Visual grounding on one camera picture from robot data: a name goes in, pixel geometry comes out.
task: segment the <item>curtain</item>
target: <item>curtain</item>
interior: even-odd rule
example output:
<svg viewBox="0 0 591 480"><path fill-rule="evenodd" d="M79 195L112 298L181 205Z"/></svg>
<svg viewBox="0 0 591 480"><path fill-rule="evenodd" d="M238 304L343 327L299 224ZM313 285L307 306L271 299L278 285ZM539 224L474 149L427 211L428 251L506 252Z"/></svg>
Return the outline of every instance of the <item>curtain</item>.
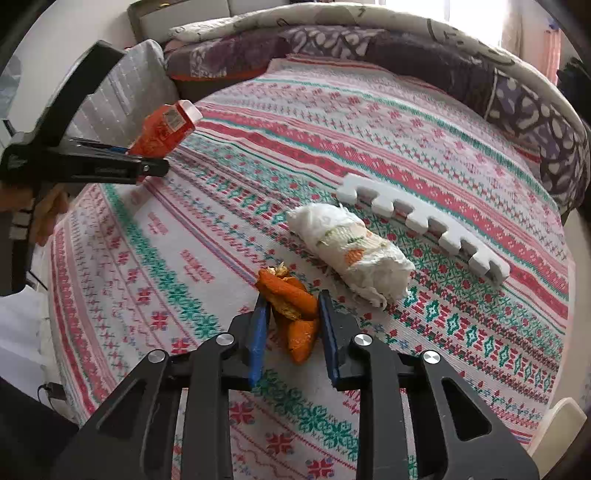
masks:
<svg viewBox="0 0 591 480"><path fill-rule="evenodd" d="M560 30L550 26L550 28L544 32L544 57L542 73L555 85L558 83L557 72L560 68L560 44Z"/></svg>
<svg viewBox="0 0 591 480"><path fill-rule="evenodd" d="M523 54L523 17L519 0L507 0L501 47L519 58Z"/></svg>

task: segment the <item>headboard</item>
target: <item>headboard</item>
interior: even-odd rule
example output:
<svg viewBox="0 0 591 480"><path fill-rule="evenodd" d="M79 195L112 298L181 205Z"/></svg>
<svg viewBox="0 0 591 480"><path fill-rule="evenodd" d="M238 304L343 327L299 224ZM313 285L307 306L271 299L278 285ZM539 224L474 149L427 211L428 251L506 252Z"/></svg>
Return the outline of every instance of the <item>headboard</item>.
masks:
<svg viewBox="0 0 591 480"><path fill-rule="evenodd" d="M127 13L137 42L168 40L168 29L288 5L289 0L139 0Z"/></svg>

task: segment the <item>person's hand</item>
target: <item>person's hand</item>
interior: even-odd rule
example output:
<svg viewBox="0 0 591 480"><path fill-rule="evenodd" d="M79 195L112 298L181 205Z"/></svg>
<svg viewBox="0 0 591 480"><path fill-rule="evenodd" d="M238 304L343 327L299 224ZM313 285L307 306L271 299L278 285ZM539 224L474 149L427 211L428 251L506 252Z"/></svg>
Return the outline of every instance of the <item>person's hand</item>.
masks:
<svg viewBox="0 0 591 480"><path fill-rule="evenodd" d="M0 184L0 212L17 211L31 206L33 191L27 188ZM58 184L35 207L29 238L42 247L56 227L56 217L68 211L68 197L64 186Z"/></svg>

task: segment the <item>metal screw head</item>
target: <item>metal screw head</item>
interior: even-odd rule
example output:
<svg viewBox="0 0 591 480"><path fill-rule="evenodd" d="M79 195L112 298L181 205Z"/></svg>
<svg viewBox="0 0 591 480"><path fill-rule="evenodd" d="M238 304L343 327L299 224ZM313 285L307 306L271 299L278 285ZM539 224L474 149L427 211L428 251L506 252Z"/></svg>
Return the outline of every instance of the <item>metal screw head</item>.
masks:
<svg viewBox="0 0 591 480"><path fill-rule="evenodd" d="M221 333L216 338L218 345L231 345L234 343L234 336L231 333Z"/></svg>
<svg viewBox="0 0 591 480"><path fill-rule="evenodd" d="M441 355L439 353L434 352L433 350L427 350L423 353L423 360L425 360L428 364L438 364L441 361Z"/></svg>
<svg viewBox="0 0 591 480"><path fill-rule="evenodd" d="M371 342L374 341L374 339L372 339L369 335L365 335L364 333L360 333L358 335L355 335L353 340L355 341L355 343L357 343L357 345L360 345L360 346L371 345Z"/></svg>
<svg viewBox="0 0 591 480"><path fill-rule="evenodd" d="M164 350L152 350L148 354L148 360L153 364L159 364L162 360L166 358L166 353Z"/></svg>

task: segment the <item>red and green patterned blanket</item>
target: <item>red and green patterned blanket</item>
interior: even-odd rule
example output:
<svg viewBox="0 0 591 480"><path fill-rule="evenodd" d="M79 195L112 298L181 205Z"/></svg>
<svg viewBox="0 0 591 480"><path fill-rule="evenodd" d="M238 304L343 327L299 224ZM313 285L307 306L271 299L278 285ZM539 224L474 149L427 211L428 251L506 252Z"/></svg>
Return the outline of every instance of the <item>red and green patterned blanket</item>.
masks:
<svg viewBox="0 0 591 480"><path fill-rule="evenodd" d="M441 91L355 62L274 60L197 106L204 118L166 178L89 186L50 245L54 342L80 422L150 350L189 351L251 310L257 271L285 262L393 349L441 352L526 446L556 380L574 285L556 205L504 137ZM354 212L417 271L384 312L354 298L285 224L302 203L336 204L348 172L460 220L510 278L475 277L434 236L360 202ZM261 382L230 400L236 479L355 477L359 397L331 388L320 345L297 367L271 328Z"/></svg>

